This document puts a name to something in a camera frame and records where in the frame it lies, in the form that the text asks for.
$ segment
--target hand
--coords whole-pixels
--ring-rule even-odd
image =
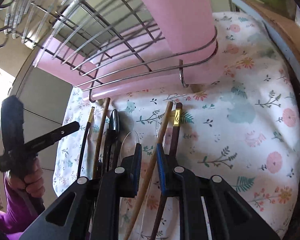
[[[40,167],[39,160],[36,158],[34,160],[33,173],[26,175],[24,182],[11,174],[10,171],[6,173],[6,179],[12,189],[26,189],[26,192],[32,197],[40,198],[45,192],[42,174],[43,171]]]

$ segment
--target floral tablecloth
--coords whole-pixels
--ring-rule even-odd
[[[214,13],[214,17],[218,41],[226,44],[226,49],[219,52],[224,53],[225,60],[224,73],[218,81],[111,98],[110,110],[119,110],[122,139],[129,131],[138,135],[127,138],[122,157],[133,154],[135,143],[140,141],[142,183],[156,126],[166,104],[169,100],[182,102],[179,165],[197,176],[222,176],[283,237],[297,200],[300,176],[300,120],[286,65],[264,28],[252,17],[230,12]],[[84,128],[94,106],[95,118],[82,165],[82,175],[91,178],[102,108],[97,103],[84,102],[82,97],[82,91],[74,88],[66,110],[64,124],[78,121],[81,128],[59,142],[53,177],[57,195],[76,179]],[[167,152],[171,134],[169,124],[164,140]],[[155,170],[130,239],[149,239],[159,199]],[[135,201],[121,201],[119,239],[125,233]],[[178,208],[178,200],[168,198],[157,239],[179,239]]]

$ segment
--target metal hook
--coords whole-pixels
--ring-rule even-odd
[[[5,8],[8,8],[10,5],[12,5],[12,3],[14,2],[15,0],[11,0],[11,2],[8,2],[8,3],[6,3],[6,4],[2,4],[1,6],[0,6],[0,10],[3,10],[3,9],[5,9]]]
[[[96,102],[96,100],[92,100],[92,98],[91,98],[91,94],[92,94],[92,89],[91,89],[91,90],[89,90],[89,101],[90,101],[91,103],[95,103],[95,102]]]
[[[2,27],[0,28],[0,33],[2,33],[5,30],[11,31],[11,28],[9,26]]]
[[[5,37],[4,43],[2,43],[0,45],[0,49],[7,45],[8,39],[9,39],[9,35],[7,34],[6,37]]]
[[[182,66],[183,65],[183,60],[179,59],[179,66]],[[183,68],[179,68],[179,77],[180,77],[180,80],[181,80],[181,84],[184,88],[187,88],[189,85],[185,83],[185,79],[183,77]]]

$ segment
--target wooden chopstick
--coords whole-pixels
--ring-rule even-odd
[[[180,116],[182,114],[182,103],[176,104],[176,113],[174,116],[174,122],[173,122],[173,130],[172,130],[172,137],[171,137],[171,145],[169,150],[169,155],[175,157],[177,154],[177,146],[178,146],[178,140],[179,140],[179,132],[180,132]],[[161,218],[163,215],[164,207],[167,202],[167,197],[160,196],[160,202],[159,207],[157,211],[157,216],[155,217],[154,226],[152,229],[152,233],[150,236],[150,240],[155,240],[157,236],[157,232],[161,223]]]
[[[81,166],[82,166],[84,148],[86,146],[86,141],[87,141],[87,138],[88,138],[88,133],[89,133],[89,129],[90,129],[92,118],[93,118],[93,112],[94,112],[94,107],[91,107],[89,119],[88,119],[87,125],[86,125],[86,129],[84,130],[82,146],[81,146],[81,150],[80,150],[80,157],[79,157],[79,164],[78,164],[78,171],[77,171],[77,179],[80,177],[80,174],[81,174]]]
[[[171,101],[169,101],[168,104],[167,104],[166,111],[164,113],[164,117],[162,119],[162,123],[161,123],[161,127],[160,127],[160,130],[159,130],[159,136],[157,138],[156,145],[158,143],[162,143],[162,141],[163,141],[163,137],[164,137],[164,134],[165,134],[166,129],[167,129],[167,125],[168,125],[170,113],[171,113],[171,110],[172,110],[172,106],[173,106],[173,103]],[[146,174],[145,174],[143,184],[141,186],[141,189],[138,191],[136,205],[134,207],[132,217],[130,219],[130,223],[128,225],[126,234],[124,236],[124,240],[128,240],[128,238],[129,238],[129,236],[130,236],[130,234],[133,230],[133,227],[134,227],[134,225],[137,221],[137,218],[138,218],[143,200],[146,196],[146,192],[147,192],[147,189],[148,189],[148,186],[149,186],[149,183],[150,183],[150,180],[151,180],[152,173],[153,173],[156,162],[157,162],[157,146],[154,147],[154,150],[152,152],[148,168],[146,170]]]
[[[93,172],[92,172],[92,178],[93,179],[95,179],[97,177],[97,169],[98,169],[98,161],[99,161],[99,154],[100,154],[100,148],[101,148],[101,141],[102,141],[103,130],[105,128],[105,123],[106,123],[106,117],[107,117],[109,104],[110,104],[110,98],[106,98],[105,109],[103,110],[103,113],[102,113],[100,129],[99,129],[98,138],[97,138],[96,151],[95,151],[95,154],[94,154]]]

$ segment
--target metal wire rack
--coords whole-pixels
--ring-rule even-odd
[[[47,52],[52,58],[61,60],[62,64],[69,65],[71,71],[77,71],[80,76],[90,78],[89,81],[75,87],[80,88],[82,85],[91,83],[88,88],[83,90],[90,90],[90,101],[92,102],[94,101],[91,98],[91,91],[94,88],[167,70],[179,69],[182,85],[187,87],[183,78],[183,68],[207,62],[218,51],[217,44],[212,55],[199,62],[183,65],[180,60],[179,65],[166,66],[157,70],[151,69],[150,63],[208,47],[216,40],[217,29],[215,29],[213,39],[200,48],[146,61],[140,56],[140,52],[163,40],[164,37],[161,32],[154,35],[160,29],[141,0],[10,0],[0,7],[0,10],[3,9],[6,10],[6,15],[4,27],[0,28],[0,32],[4,32],[6,38],[0,48],[6,45],[9,36],[14,39],[21,38],[21,42],[31,48],[39,46],[42,50],[36,64]],[[44,43],[40,42],[49,31],[51,34],[48,39]],[[148,42],[136,46],[130,45],[129,41],[143,35],[149,37]],[[48,46],[53,38],[58,39],[60,45],[55,51],[50,51]],[[115,55],[110,54],[111,49],[122,44],[127,47],[126,50]],[[66,53],[61,53],[65,46],[67,47]],[[74,52],[68,55],[67,52],[70,49],[73,49]],[[83,60],[74,65],[78,55],[83,56]],[[100,68],[133,55],[140,63],[97,77]],[[94,62],[95,68],[89,71],[82,70],[84,63],[93,62],[96,57],[99,60]],[[106,76],[141,65],[146,67],[146,72],[106,83],[100,81]]]

